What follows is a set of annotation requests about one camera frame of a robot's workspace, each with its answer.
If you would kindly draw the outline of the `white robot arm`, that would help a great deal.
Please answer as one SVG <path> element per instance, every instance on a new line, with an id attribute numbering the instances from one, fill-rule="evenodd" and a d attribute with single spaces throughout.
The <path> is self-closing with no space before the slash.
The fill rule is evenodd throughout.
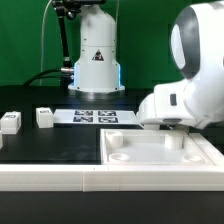
<path id="1" fill-rule="evenodd" d="M 80 57 L 70 91 L 93 98 L 124 89 L 115 36 L 115 20 L 97 3 L 84 3 Z M 184 8 L 172 28 L 170 49 L 183 79 L 155 86 L 139 106 L 139 122 L 203 129 L 224 121 L 224 1 Z"/>

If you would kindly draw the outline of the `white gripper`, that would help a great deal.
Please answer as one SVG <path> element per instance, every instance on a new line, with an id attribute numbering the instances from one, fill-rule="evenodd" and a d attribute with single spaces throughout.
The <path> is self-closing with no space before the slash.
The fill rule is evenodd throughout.
<path id="1" fill-rule="evenodd" d="M 184 103 L 186 82 L 160 84 L 140 103 L 136 114 L 143 125 L 195 126 L 198 120 Z"/>

